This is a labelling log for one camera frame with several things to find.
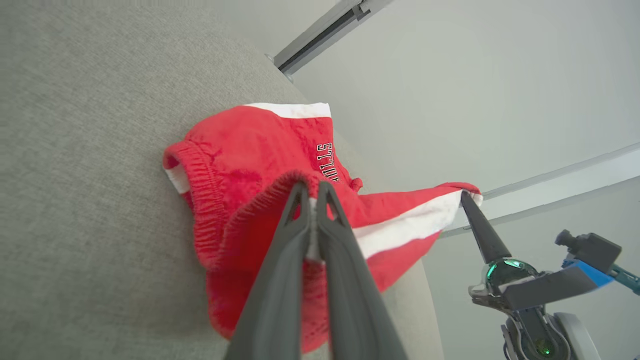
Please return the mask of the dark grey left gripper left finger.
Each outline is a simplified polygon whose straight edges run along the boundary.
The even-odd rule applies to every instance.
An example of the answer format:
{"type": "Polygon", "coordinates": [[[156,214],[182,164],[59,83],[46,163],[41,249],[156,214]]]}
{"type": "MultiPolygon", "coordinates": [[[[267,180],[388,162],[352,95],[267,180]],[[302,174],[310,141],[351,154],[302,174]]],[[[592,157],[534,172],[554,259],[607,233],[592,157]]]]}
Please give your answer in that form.
{"type": "Polygon", "coordinates": [[[299,360],[303,264],[310,244],[307,186],[296,183],[227,348],[227,360],[299,360]]]}

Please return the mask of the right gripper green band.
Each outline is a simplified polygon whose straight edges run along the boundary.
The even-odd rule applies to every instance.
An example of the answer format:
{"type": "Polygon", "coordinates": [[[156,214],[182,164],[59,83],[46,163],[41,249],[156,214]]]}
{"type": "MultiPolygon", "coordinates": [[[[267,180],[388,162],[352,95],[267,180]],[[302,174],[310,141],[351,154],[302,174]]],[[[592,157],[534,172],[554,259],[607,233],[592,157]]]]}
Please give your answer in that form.
{"type": "Polygon", "coordinates": [[[510,285],[535,280],[538,271],[522,260],[505,259],[512,254],[469,192],[462,192],[461,205],[485,263],[480,283],[468,287],[471,301],[475,305],[512,313],[514,310],[506,300],[505,290],[510,285]]]}

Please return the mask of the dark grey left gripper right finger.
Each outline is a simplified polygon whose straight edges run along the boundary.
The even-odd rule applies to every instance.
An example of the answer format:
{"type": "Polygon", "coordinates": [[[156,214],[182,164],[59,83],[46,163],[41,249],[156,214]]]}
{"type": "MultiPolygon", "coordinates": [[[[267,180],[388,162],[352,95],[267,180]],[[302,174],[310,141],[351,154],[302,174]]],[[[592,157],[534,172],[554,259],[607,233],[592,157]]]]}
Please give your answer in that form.
{"type": "Polygon", "coordinates": [[[326,264],[330,348],[334,360],[406,360],[338,194],[318,185],[318,246],[326,264]]]}

